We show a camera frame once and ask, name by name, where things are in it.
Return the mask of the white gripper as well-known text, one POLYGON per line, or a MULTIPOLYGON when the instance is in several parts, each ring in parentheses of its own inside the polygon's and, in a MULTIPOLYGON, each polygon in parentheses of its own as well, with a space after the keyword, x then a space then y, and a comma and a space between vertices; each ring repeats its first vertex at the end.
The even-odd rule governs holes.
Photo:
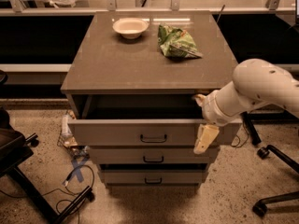
POLYGON ((229 122, 228 117, 220 110, 217 104, 217 94, 218 91, 213 91, 208 96, 195 94, 192 97, 193 100, 202 107, 203 118, 210 123, 201 124, 198 128, 193 149, 195 154, 204 153, 218 136, 220 132, 218 126, 225 126, 229 122))

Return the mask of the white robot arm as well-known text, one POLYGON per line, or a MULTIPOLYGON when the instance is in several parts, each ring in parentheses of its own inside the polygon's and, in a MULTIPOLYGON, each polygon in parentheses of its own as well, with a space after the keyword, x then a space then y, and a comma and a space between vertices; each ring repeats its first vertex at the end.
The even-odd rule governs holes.
POLYGON ((209 95, 195 94, 206 124, 198 128, 193 152, 204 153, 220 127, 266 105, 276 105, 299 118, 299 81, 291 73, 261 59, 248 59, 234 70, 232 81, 209 95))

